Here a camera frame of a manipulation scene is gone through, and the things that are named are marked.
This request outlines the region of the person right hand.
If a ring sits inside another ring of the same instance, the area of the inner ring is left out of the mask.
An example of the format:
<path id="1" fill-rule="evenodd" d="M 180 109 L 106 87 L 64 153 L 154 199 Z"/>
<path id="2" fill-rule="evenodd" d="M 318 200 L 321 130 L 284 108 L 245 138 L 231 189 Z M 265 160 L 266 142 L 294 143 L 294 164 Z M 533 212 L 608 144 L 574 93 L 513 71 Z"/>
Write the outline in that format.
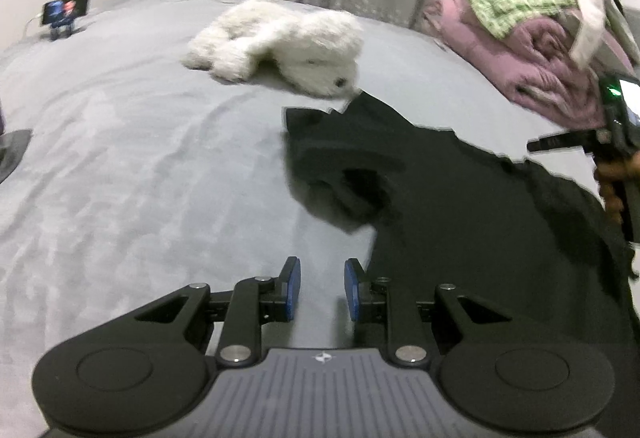
<path id="1" fill-rule="evenodd" d="M 621 232 L 623 214 L 626 213 L 627 207 L 626 202 L 616 192 L 616 187 L 624 187 L 627 183 L 639 180 L 639 153 L 617 159 L 604 158 L 603 154 L 596 154 L 593 160 L 593 176 L 598 182 L 606 219 L 612 228 Z"/>

